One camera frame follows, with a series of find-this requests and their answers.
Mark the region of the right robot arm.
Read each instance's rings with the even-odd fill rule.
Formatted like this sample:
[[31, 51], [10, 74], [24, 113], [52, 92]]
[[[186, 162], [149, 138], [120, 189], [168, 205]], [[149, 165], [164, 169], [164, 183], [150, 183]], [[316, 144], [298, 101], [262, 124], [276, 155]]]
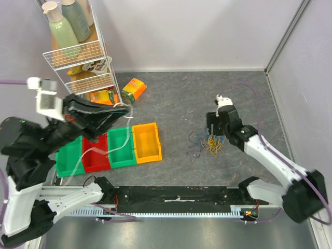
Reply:
[[[211, 133], [224, 135], [229, 142], [256, 159], [279, 181], [269, 184], [256, 177], [248, 178], [238, 186], [238, 199], [243, 204], [264, 201], [277, 206], [296, 223], [301, 223], [322, 210], [328, 209], [325, 180], [319, 171], [309, 172], [279, 153], [249, 125], [243, 125], [231, 99], [217, 96], [217, 110], [207, 114]], [[77, 127], [81, 134], [95, 140], [110, 129], [121, 116], [132, 118], [133, 107], [117, 103], [113, 106], [87, 102], [77, 107], [69, 101], [65, 120]], [[212, 206], [223, 202], [223, 197], [210, 187], [133, 187], [115, 188], [104, 177], [98, 177], [90, 185], [72, 193], [65, 211], [71, 213], [86, 205], [100, 209], [123, 197], [124, 202], [115, 211], [128, 222], [137, 216], [193, 216], [214, 215]]]

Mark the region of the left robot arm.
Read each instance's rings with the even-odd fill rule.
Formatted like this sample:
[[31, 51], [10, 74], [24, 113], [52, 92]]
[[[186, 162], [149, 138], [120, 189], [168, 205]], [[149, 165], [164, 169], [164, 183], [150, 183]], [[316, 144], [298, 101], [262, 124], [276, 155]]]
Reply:
[[1, 212], [1, 247], [12, 248], [36, 239], [50, 230], [63, 216], [85, 205], [108, 204], [115, 189], [105, 177], [56, 200], [40, 199], [48, 172], [55, 165], [50, 155], [80, 136], [94, 142], [132, 109], [89, 102], [75, 94], [63, 99], [42, 94], [36, 99], [37, 111], [48, 125], [18, 117], [1, 123], [1, 154], [7, 166], [5, 202]]

